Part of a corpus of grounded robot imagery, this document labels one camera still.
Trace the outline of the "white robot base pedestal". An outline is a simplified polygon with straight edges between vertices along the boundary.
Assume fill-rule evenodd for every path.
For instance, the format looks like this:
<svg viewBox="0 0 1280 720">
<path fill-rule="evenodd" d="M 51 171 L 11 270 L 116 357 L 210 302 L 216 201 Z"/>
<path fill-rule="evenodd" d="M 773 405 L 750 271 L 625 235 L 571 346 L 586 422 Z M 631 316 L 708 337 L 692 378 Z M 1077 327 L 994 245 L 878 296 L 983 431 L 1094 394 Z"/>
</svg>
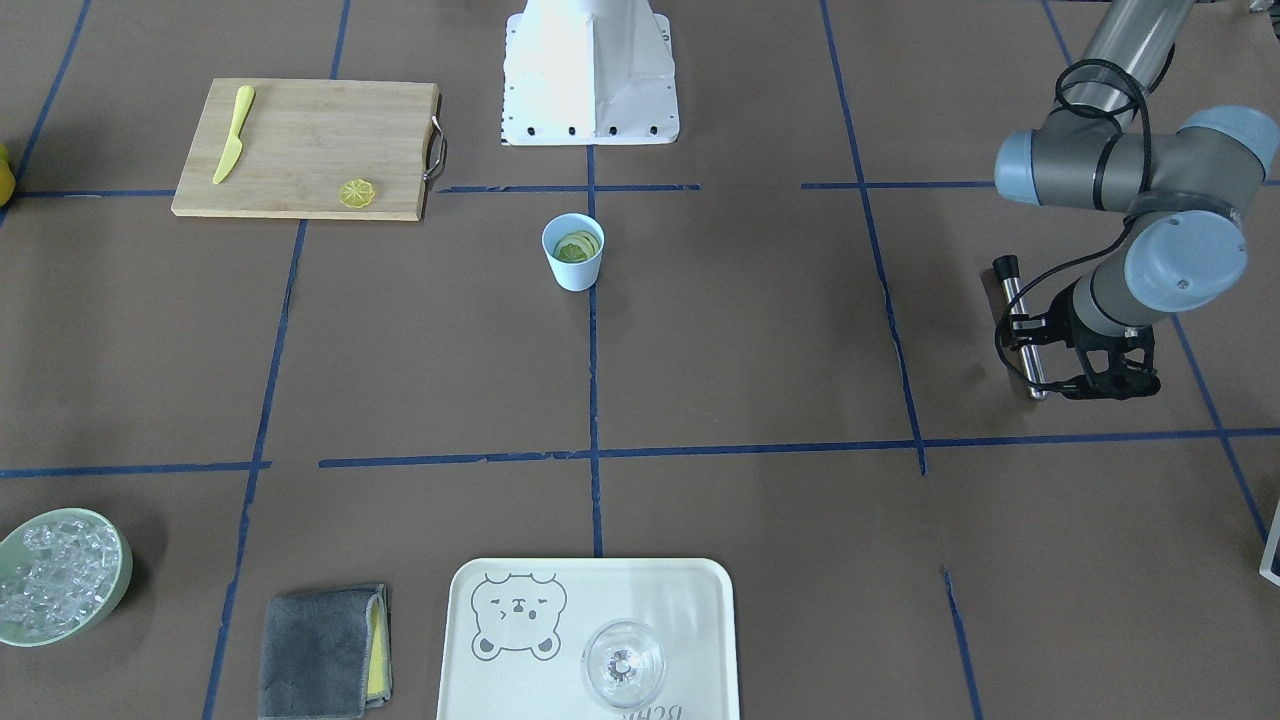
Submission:
<svg viewBox="0 0 1280 720">
<path fill-rule="evenodd" d="M 529 1 L 504 32 L 500 141 L 516 147 L 678 140 L 669 18 L 648 1 Z"/>
</svg>

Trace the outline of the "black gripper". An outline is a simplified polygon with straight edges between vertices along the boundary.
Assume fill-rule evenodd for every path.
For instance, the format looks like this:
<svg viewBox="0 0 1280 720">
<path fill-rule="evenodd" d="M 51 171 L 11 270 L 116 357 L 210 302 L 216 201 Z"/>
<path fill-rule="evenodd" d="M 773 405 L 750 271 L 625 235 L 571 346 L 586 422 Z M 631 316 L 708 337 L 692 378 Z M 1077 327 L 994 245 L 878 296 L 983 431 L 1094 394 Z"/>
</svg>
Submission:
<svg viewBox="0 0 1280 720">
<path fill-rule="evenodd" d="M 1041 383 L 1039 389 L 1071 400 L 1129 400 L 1158 393 L 1155 329 L 1142 325 L 1120 336 L 1101 334 L 1079 318 L 1073 296 L 1071 290 L 1061 291 L 1047 315 L 1011 314 L 1007 319 L 1010 334 L 1051 334 L 1053 342 L 1075 352 L 1082 372 L 1068 380 Z"/>
</svg>

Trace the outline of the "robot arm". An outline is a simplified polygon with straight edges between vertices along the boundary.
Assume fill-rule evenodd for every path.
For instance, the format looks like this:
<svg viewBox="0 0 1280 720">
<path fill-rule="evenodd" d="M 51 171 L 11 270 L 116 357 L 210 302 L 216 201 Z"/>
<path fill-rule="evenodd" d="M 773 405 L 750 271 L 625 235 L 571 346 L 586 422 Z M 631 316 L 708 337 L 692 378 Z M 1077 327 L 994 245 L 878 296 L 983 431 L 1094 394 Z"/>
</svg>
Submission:
<svg viewBox="0 0 1280 720">
<path fill-rule="evenodd" d="M 1080 60 L 1056 79 L 1041 127 L 1010 135 L 995 187 L 1014 202 L 1123 215 L 1091 270 L 1029 314 L 1012 255 L 995 348 L 1033 398 L 1139 398 L 1160 388 L 1155 325 L 1230 290 L 1247 265 L 1243 220 L 1277 155 L 1277 123 L 1220 105 L 1158 135 L 1149 97 L 1172 61 L 1189 1 L 1115 1 Z"/>
</svg>

